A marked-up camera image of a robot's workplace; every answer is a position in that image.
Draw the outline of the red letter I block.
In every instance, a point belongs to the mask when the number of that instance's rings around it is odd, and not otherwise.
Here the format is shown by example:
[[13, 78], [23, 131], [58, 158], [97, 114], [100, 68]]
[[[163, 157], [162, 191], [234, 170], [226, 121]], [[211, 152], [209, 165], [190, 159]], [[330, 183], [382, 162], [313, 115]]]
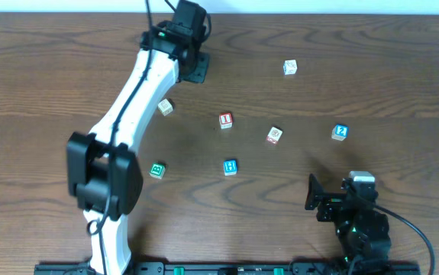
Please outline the red letter I block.
[[219, 124], [221, 129], [231, 128], [233, 126], [233, 118], [230, 112], [219, 115]]

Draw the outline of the blue number 2 block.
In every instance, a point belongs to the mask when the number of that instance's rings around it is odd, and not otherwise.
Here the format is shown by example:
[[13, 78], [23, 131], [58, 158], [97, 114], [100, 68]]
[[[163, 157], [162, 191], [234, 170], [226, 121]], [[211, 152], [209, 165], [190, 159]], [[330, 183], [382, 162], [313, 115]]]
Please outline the blue number 2 block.
[[343, 141], [347, 138], [349, 128], [346, 125], [336, 124], [331, 132], [331, 138], [336, 141]]

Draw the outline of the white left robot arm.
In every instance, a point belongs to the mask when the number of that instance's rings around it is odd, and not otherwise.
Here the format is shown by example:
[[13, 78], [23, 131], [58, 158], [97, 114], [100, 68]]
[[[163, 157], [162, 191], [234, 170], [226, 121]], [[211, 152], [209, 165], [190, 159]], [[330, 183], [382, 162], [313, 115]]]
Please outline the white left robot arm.
[[123, 274], [131, 262], [128, 214], [143, 185], [137, 154], [161, 99], [180, 81], [203, 83], [209, 26], [162, 21], [144, 32], [134, 68], [118, 97], [88, 134], [66, 146], [69, 194], [76, 198], [92, 242], [89, 269]]

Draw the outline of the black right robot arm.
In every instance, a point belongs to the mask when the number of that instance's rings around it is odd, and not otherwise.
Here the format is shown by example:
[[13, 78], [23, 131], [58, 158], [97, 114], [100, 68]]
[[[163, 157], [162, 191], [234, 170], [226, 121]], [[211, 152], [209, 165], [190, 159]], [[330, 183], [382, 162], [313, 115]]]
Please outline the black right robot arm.
[[344, 252], [339, 274], [378, 273], [386, 268], [391, 248], [387, 215], [375, 210], [375, 177], [366, 171], [351, 171], [342, 179], [344, 194], [326, 192], [314, 174], [308, 177], [306, 210], [316, 210], [319, 222], [334, 224]]

